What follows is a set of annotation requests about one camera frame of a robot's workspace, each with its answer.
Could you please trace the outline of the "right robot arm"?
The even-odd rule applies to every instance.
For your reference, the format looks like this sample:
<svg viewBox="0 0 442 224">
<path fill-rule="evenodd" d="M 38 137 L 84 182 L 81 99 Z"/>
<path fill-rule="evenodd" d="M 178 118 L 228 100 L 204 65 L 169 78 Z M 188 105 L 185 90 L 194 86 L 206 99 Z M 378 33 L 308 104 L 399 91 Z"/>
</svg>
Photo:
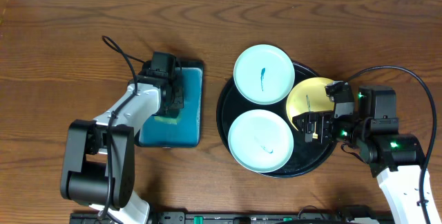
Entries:
<svg viewBox="0 0 442 224">
<path fill-rule="evenodd" d="M 360 86 L 357 97 L 349 85 L 331 89 L 299 84 L 289 94 L 287 115 L 301 140 L 351 148 L 377 179 L 395 223 L 440 223 L 420 142 L 398 131 L 393 88 Z"/>
</svg>

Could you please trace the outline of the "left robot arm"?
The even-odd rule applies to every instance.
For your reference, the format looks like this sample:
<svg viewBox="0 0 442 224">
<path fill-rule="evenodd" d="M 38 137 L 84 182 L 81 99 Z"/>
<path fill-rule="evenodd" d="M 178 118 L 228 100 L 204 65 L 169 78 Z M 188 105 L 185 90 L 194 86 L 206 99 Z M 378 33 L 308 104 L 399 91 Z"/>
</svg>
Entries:
<svg viewBox="0 0 442 224">
<path fill-rule="evenodd" d="M 68 128 L 61 172 L 62 198 L 98 211 L 98 219 L 147 223 L 150 205 L 134 192 L 135 136 L 153 115 L 181 109 L 182 69 L 145 68 L 126 92 L 93 120 Z"/>
</svg>

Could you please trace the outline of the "black rectangular water tray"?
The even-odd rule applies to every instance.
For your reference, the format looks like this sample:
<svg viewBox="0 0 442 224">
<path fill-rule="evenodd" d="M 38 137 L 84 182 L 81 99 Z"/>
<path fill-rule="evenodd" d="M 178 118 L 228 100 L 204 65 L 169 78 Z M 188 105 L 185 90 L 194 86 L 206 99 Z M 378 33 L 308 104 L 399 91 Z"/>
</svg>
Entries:
<svg viewBox="0 0 442 224">
<path fill-rule="evenodd" d="M 139 147 L 196 147 L 200 142 L 204 64 L 183 61 L 175 69 L 182 86 L 183 107 L 151 116 L 135 136 Z"/>
</svg>

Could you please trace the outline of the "light blue plate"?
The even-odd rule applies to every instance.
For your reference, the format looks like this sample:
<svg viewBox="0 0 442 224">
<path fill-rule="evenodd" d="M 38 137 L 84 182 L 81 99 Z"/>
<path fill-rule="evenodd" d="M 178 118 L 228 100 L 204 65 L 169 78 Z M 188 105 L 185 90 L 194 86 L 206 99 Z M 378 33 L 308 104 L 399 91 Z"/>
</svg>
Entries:
<svg viewBox="0 0 442 224">
<path fill-rule="evenodd" d="M 229 129 L 227 140 L 235 160 L 261 174 L 282 168 L 294 151 L 289 125 L 279 115 L 263 109 L 239 115 Z"/>
<path fill-rule="evenodd" d="M 280 48 L 258 44 L 244 50 L 233 69 L 233 81 L 248 101 L 269 105 L 288 96 L 295 70 L 289 56 Z"/>
</svg>

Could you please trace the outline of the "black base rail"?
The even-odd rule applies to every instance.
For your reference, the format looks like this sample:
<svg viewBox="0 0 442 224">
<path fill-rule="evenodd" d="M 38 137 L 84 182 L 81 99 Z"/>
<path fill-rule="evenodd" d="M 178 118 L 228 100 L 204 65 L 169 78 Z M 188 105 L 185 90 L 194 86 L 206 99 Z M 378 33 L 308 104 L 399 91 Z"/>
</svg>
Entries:
<svg viewBox="0 0 442 224">
<path fill-rule="evenodd" d="M 355 223 L 355 220 L 345 219 L 345 222 L 336 215 L 304 213 L 298 215 L 241 215 L 241 214 L 185 214 L 184 212 L 158 212 L 149 214 L 147 224 L 276 224 L 284 222 L 295 223 Z M 378 216 L 359 218 L 359 223 L 394 224 L 391 216 Z M 96 214 L 72 213 L 69 218 L 70 224 L 110 224 L 114 222 L 106 217 L 100 221 Z"/>
</svg>

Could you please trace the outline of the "green scrubbing sponge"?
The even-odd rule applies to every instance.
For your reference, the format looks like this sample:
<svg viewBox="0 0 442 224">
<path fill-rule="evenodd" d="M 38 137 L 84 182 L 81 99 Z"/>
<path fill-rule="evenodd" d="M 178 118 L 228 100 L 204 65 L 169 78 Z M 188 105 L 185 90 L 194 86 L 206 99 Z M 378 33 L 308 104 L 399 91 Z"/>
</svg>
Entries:
<svg viewBox="0 0 442 224">
<path fill-rule="evenodd" d="M 182 119 L 181 110 L 170 110 L 164 112 L 162 115 L 155 115 L 154 121 L 162 124 L 174 124 L 177 125 Z"/>
</svg>

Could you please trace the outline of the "yellow plate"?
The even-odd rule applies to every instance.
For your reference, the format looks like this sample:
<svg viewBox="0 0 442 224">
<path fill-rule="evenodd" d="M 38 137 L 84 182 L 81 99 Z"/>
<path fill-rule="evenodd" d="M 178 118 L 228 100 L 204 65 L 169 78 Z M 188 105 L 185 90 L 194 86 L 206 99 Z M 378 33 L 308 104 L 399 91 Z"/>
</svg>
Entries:
<svg viewBox="0 0 442 224">
<path fill-rule="evenodd" d="M 325 87 L 333 80 L 325 77 L 312 77 L 299 82 L 293 87 L 286 102 L 287 117 L 291 126 L 299 128 L 292 122 L 292 118 L 306 112 L 333 111 L 334 103 L 326 94 Z"/>
</svg>

